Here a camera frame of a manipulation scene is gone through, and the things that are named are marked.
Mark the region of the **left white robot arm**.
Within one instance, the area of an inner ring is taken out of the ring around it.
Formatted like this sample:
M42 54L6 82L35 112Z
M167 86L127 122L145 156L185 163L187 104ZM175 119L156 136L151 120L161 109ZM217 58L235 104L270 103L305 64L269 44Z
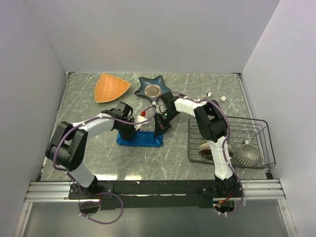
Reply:
M123 138L132 139L138 130L134 127L133 109L124 102L116 108L104 110L90 119L77 123L58 124L45 156L53 167L62 170L77 182L82 195L93 198L99 192L98 180L83 162L89 139L106 131L117 130Z

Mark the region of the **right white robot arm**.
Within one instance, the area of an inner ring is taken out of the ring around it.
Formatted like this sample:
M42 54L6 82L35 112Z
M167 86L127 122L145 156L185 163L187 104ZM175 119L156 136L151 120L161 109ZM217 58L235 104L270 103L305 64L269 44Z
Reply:
M215 166L215 189L218 195L227 197L237 183L237 177L229 157L227 140L230 136L230 124L227 117L214 100L194 100L171 92L159 97L166 110L155 114L155 131L157 137L171 128L170 122L179 114L185 113L195 117L200 135L209 144Z

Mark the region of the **blue cloth napkin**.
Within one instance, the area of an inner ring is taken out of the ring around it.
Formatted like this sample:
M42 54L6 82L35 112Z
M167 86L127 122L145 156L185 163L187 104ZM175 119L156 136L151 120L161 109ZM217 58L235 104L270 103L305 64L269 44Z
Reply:
M163 135L155 136L155 133L151 131L139 131L131 140L123 140L118 133L116 142L121 146L128 147L159 148L163 145Z

